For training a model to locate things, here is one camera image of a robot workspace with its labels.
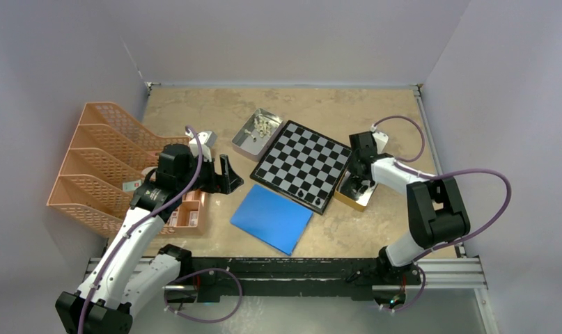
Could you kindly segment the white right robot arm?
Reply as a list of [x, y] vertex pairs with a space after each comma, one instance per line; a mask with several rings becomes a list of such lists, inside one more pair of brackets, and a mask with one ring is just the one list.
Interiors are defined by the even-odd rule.
[[371, 132], [349, 135], [350, 175], [342, 191], [358, 196], [382, 184], [406, 195], [408, 231], [382, 248], [377, 257], [378, 278], [393, 283], [423, 251], [468, 234], [470, 222], [454, 177], [439, 179], [417, 170], [404, 170], [395, 157], [378, 152], [375, 137]]

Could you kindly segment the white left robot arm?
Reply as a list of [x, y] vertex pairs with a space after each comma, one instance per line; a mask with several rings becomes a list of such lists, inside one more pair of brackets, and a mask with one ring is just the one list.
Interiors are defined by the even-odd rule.
[[191, 251], [168, 244], [149, 268], [134, 274], [186, 193], [230, 194], [243, 185], [227, 155], [220, 155], [221, 173], [216, 173], [209, 153], [201, 144], [164, 147], [157, 167], [135, 190], [125, 220], [98, 265], [76, 292], [62, 292], [57, 298], [55, 308], [67, 333], [129, 333], [136, 314], [154, 293], [169, 283], [183, 285], [211, 272], [195, 270]]

